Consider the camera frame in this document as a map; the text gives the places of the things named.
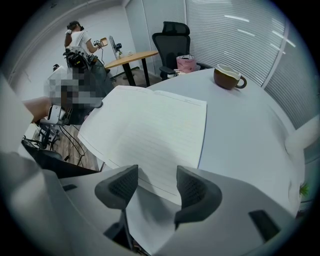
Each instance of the gray armrest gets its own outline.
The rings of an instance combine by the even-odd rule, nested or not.
[[[162,72],[166,73],[167,75],[174,75],[176,73],[174,70],[172,70],[171,68],[166,67],[166,66],[161,66],[161,67],[159,67],[159,69]]]
[[[201,63],[201,62],[197,62],[196,64],[200,66],[200,70],[213,69],[214,68],[213,66],[209,66],[209,65]]]

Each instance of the coffee cup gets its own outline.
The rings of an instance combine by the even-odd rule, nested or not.
[[[232,67],[218,64],[213,72],[214,82],[227,90],[233,88],[243,89],[247,85],[247,80],[240,74],[240,72],[234,70]],[[238,85],[239,81],[243,80],[243,85]]]

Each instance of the notebook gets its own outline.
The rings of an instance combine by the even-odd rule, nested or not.
[[[117,86],[78,134],[109,167],[139,165],[138,185],[181,205],[177,166],[197,168],[207,103],[166,91]]]

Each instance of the black office chair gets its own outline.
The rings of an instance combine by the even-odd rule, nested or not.
[[[190,54],[190,29],[186,24],[164,21],[161,33],[154,33],[152,40],[160,54],[162,66],[160,76],[166,80],[177,69],[177,57]],[[212,69],[212,66],[197,62],[200,70]]]

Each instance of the white round table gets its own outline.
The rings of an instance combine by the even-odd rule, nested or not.
[[[250,183],[291,214],[304,182],[303,151],[289,157],[284,141],[295,129],[280,106],[246,77],[244,89],[214,82],[214,69],[183,74],[149,87],[207,102],[198,168]]]

